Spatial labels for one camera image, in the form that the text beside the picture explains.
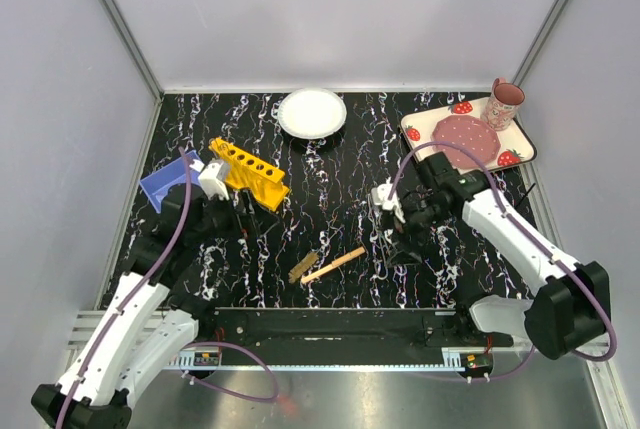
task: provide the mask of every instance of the cable connector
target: cable connector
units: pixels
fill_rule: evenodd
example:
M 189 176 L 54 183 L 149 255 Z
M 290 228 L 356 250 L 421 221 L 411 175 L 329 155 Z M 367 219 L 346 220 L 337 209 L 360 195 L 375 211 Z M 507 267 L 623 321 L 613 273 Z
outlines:
M 511 206 L 505 206 L 504 211 L 502 212 L 502 218 L 508 219 L 509 216 L 513 215 L 513 208 Z
M 191 161 L 189 167 L 196 172 L 202 172 L 202 170 L 204 169 L 204 162 L 198 159 L 194 159 L 193 161 Z
M 400 222 L 405 224 L 407 221 L 404 218 L 402 212 L 402 206 L 400 205 L 400 199 L 398 194 L 394 194 L 389 199 L 392 185 L 390 183 L 380 184 L 378 187 L 371 190 L 371 200 L 375 206 L 381 207 L 383 211 L 393 211 L 394 215 Z
M 549 256 L 549 262 L 551 264 L 557 264 L 558 261 L 561 261 L 561 260 L 562 260 L 562 256 L 558 252 L 552 252 L 551 255 Z
M 229 200 L 229 191 L 224 181 L 230 172 L 231 165 L 222 159 L 214 159 L 202 167 L 198 182 L 209 199 L 218 196 L 225 201 Z
M 189 377 L 188 377 L 188 379 L 189 379 L 189 385 L 190 385 L 190 386 L 193 386 L 193 385 L 195 384 L 195 383 L 193 382 L 193 381 L 195 380 L 195 376 L 192 376 L 191 374 L 189 374 L 189 371 L 184 371 L 180 377 L 181 377 L 182 379 L 187 379 L 187 376 L 189 376 Z

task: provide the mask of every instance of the tray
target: tray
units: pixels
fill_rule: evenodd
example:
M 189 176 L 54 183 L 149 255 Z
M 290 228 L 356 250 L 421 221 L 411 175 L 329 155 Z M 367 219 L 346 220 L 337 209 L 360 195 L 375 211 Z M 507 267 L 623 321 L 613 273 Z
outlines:
M 187 152 L 187 157 L 189 157 L 192 161 L 199 161 L 200 158 L 196 151 Z M 198 181 L 198 176 L 200 173 L 191 169 L 191 183 L 197 186 L 200 185 Z M 169 189 L 171 189 L 176 184 L 181 184 L 186 182 L 187 175 L 184 171 L 184 164 L 182 163 L 182 159 L 178 157 L 174 159 L 166 166 L 161 167 L 157 171 L 152 174 L 149 174 L 147 177 L 140 181 L 140 187 L 142 191 L 149 198 L 149 202 L 155 209 L 155 211 L 160 214 L 160 209 L 162 208 L 162 200 L 165 198 L 167 194 L 169 194 Z
M 488 97 L 483 97 L 474 101 L 464 101 L 451 106 L 409 114 L 404 116 L 400 123 L 402 133 L 409 147 L 413 149 L 420 144 L 431 141 L 431 134 L 433 134 L 438 122 L 451 115 L 464 114 L 479 119 L 488 99 Z M 525 162 L 531 162 L 536 158 L 537 151 L 535 146 L 517 121 L 513 121 L 507 129 L 499 131 L 497 134 L 500 140 L 500 149 L 496 157 L 487 164 L 487 168 L 490 171 L 517 166 Z M 415 158 L 417 161 L 422 161 L 425 157 L 434 154 L 434 152 L 433 147 L 427 147 L 418 151 Z M 473 169 L 459 168 L 459 170 L 464 174 Z

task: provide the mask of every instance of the blue object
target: blue object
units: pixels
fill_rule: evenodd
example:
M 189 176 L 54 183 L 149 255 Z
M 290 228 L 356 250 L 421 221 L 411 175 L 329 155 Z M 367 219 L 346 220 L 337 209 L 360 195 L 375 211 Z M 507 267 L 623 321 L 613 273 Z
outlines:
M 200 160 L 196 151 L 187 152 L 187 157 L 194 161 Z M 197 186 L 200 185 L 198 182 L 199 174 L 198 171 L 191 169 L 191 182 Z M 187 175 L 184 172 L 182 159 L 178 157 L 178 159 L 171 161 L 163 168 L 158 169 L 156 172 L 142 179 L 140 181 L 140 187 L 149 198 L 153 208 L 160 214 L 162 199 L 169 193 L 171 186 L 186 182 L 186 180 Z

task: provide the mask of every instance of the pink cup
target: pink cup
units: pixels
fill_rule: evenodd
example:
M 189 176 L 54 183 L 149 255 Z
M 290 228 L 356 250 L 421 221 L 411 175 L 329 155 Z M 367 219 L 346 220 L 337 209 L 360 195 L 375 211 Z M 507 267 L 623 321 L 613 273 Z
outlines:
M 504 131 L 524 102 L 524 92 L 518 86 L 510 84 L 504 77 L 493 81 L 491 97 L 487 101 L 480 119 L 496 131 Z

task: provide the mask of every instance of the wooden stick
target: wooden stick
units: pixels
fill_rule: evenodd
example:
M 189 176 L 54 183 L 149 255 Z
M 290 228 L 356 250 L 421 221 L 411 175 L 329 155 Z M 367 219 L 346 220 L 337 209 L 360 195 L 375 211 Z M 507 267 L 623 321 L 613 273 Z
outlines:
M 342 257 L 339 257 L 328 266 L 324 266 L 322 269 L 318 269 L 316 272 L 312 272 L 308 276 L 304 276 L 300 280 L 300 282 L 302 282 L 302 284 L 306 284 L 309 281 L 313 281 L 314 279 L 324 276 L 327 272 L 333 271 L 334 269 L 340 267 L 345 262 L 349 262 L 351 259 L 355 259 L 356 257 L 361 256 L 364 253 L 365 253 L 364 247 L 359 247 L 355 251 L 351 251 L 350 253 L 345 254 Z

